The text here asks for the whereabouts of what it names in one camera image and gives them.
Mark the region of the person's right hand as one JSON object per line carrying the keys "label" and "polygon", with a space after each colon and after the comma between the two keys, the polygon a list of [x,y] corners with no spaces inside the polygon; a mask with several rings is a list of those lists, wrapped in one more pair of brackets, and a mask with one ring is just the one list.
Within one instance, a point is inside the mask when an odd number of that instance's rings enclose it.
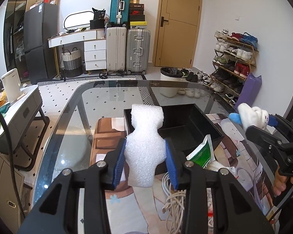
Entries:
{"label": "person's right hand", "polygon": [[274,185],[273,185],[273,191],[275,195],[279,196],[283,191],[286,189],[286,183],[287,180],[289,179],[287,176],[282,176],[278,173],[279,166],[275,172],[275,180],[274,180]]}

